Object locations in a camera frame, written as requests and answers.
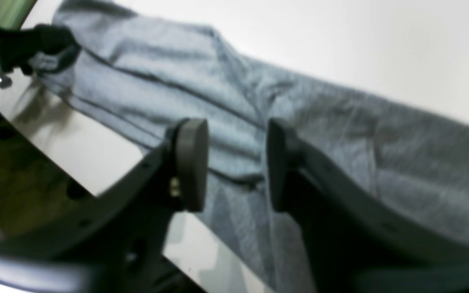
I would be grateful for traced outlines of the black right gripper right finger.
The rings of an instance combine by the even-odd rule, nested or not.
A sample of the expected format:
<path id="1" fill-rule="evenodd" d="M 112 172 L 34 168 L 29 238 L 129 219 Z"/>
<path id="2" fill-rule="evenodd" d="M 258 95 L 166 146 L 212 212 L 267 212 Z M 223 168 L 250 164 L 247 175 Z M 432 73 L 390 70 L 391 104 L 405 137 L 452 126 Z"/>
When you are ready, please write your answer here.
<path id="1" fill-rule="evenodd" d="M 300 227 L 319 293 L 469 293 L 469 246 L 374 200 L 283 119 L 268 121 L 269 195 Z"/>

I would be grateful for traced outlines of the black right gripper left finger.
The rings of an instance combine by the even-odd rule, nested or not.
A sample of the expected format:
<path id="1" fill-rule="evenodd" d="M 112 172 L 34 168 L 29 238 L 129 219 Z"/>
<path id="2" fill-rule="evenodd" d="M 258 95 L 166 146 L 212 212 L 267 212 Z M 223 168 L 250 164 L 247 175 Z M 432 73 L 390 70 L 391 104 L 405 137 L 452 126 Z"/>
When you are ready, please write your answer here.
<path id="1" fill-rule="evenodd" d="M 0 243 L 0 285 L 34 293 L 150 293 L 173 215 L 204 208 L 208 145 L 206 119 L 168 128 L 104 194 Z"/>

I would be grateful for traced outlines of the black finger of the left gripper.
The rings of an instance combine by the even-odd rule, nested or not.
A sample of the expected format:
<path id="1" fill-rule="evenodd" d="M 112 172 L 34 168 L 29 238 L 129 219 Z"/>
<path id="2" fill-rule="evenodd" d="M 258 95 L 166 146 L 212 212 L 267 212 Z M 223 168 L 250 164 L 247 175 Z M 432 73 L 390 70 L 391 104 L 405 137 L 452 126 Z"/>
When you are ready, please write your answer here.
<path id="1" fill-rule="evenodd" d="M 57 74 L 72 65 L 81 48 L 66 27 L 39 24 L 11 30 L 0 27 L 0 68 L 4 74 L 14 68 L 26 75 L 34 70 Z"/>

